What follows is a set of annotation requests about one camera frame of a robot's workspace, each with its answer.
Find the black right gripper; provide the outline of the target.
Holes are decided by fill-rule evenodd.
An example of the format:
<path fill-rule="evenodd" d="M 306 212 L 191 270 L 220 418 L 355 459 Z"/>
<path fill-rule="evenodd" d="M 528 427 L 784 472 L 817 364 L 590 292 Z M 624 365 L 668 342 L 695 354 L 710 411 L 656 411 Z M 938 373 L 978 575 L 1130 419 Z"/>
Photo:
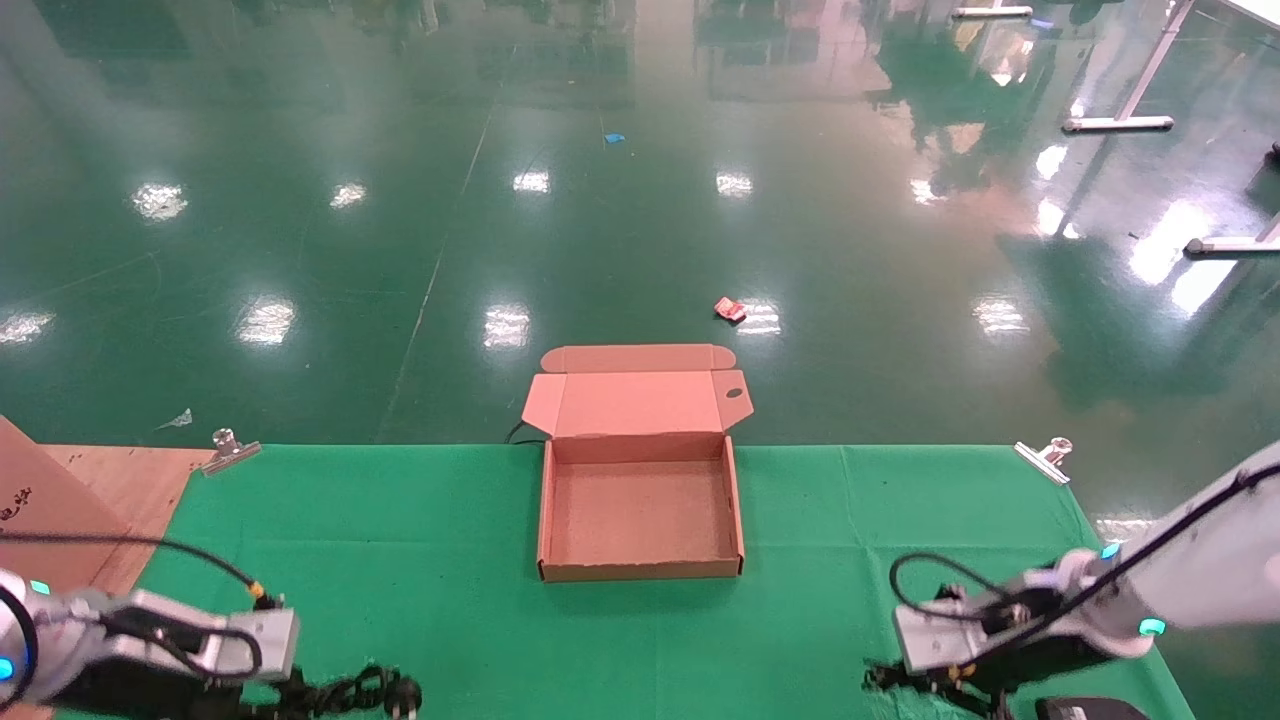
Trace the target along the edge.
<path fill-rule="evenodd" d="M 908 688 L 940 694 L 978 717 L 1011 720 L 1009 697 L 1023 685 L 1080 671 L 1112 659 L 1079 635 L 1041 634 L 1020 644 L 1006 643 L 1002 637 L 992 635 L 983 639 L 977 661 L 966 661 L 950 674 L 913 670 L 904 661 L 869 662 L 865 688 Z"/>

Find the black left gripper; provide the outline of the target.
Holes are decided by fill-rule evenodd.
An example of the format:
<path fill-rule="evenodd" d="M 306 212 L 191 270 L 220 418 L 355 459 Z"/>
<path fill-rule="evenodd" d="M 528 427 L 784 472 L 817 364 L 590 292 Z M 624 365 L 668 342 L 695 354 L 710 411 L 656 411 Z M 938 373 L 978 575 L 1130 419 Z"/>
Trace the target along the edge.
<path fill-rule="evenodd" d="M 242 701 L 244 680 L 138 662 L 100 662 L 76 679 L 76 710 L 115 719 L 264 719 L 271 705 Z"/>

